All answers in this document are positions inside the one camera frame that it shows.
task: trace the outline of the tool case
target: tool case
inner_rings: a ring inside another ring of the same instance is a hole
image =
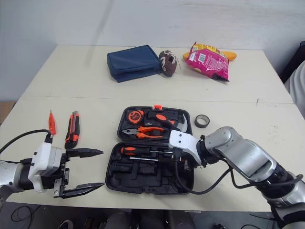
[[[156,115],[165,116],[168,120],[160,120]],[[162,108],[157,105],[154,108],[148,106],[126,108],[117,132],[122,142],[112,149],[107,167],[105,179],[107,187],[138,194],[143,192],[156,195],[187,194],[188,192],[176,179],[173,154],[166,153],[172,152],[172,149],[168,148],[170,131],[179,130],[172,125],[174,122],[186,122],[185,132],[192,134],[190,116],[185,110]],[[131,130],[144,131],[139,134]],[[193,169],[193,158],[189,154],[182,155],[181,161],[178,162],[179,177],[188,188],[193,188]]]

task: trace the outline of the orange pliers handle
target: orange pliers handle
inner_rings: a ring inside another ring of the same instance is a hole
[[[151,136],[151,135],[146,135],[144,133],[149,132],[149,131],[153,131],[153,130],[159,130],[159,131],[164,131],[163,128],[161,127],[156,127],[156,126],[150,126],[150,127],[144,127],[144,126],[140,126],[138,128],[139,133],[137,133],[137,137],[138,138],[161,138],[163,136]]]

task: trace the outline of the table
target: table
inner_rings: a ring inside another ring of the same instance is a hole
[[[192,124],[196,115],[208,115],[211,122],[207,128],[192,125],[194,136],[207,135],[229,125],[243,137],[257,142],[287,170],[295,174],[305,173],[302,153],[305,150],[305,122],[263,51],[235,50],[238,56],[230,63],[230,82],[227,84],[189,69],[182,60],[187,49],[179,48],[170,49],[179,57],[181,66],[172,78],[154,75],[117,83],[110,77],[106,54],[126,48],[59,45],[0,127],[0,145],[23,132],[46,128],[52,109],[58,130],[53,145],[63,148],[68,117],[72,111],[78,110],[81,114],[78,147],[100,149],[104,154],[72,158],[68,162],[71,172],[67,188],[103,182],[112,148],[120,142],[116,131],[124,108],[162,104],[187,110]],[[153,49],[158,54],[166,48]],[[31,157],[43,141],[42,135],[18,140],[1,154],[1,159]],[[194,190],[209,187],[225,170],[222,162],[197,168]],[[240,175],[236,176],[238,184],[246,183]],[[212,192],[201,196],[138,195],[112,191],[104,186],[70,199],[54,199],[52,190],[43,194],[29,190],[13,194],[9,201],[98,208],[270,210],[255,188],[235,189],[229,176]]]

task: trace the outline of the navy blue pouch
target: navy blue pouch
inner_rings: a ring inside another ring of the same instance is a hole
[[[148,45],[111,52],[107,64],[118,83],[161,73],[161,61]]]

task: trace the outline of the orange screwdriver handle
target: orange screwdriver handle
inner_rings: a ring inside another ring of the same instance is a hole
[[[150,155],[151,152],[149,147],[141,148],[141,147],[127,146],[121,148],[121,154],[128,156],[141,155],[141,154]]]
[[[146,133],[146,132],[153,131],[153,130],[160,130],[162,132],[164,131],[164,129],[162,127],[157,127],[157,126],[149,126],[149,127],[140,126],[138,128],[138,131],[142,132],[142,133]]]
[[[53,135],[56,134],[55,120],[54,120],[52,112],[50,112],[50,115],[49,115],[49,130],[51,131],[51,133]]]

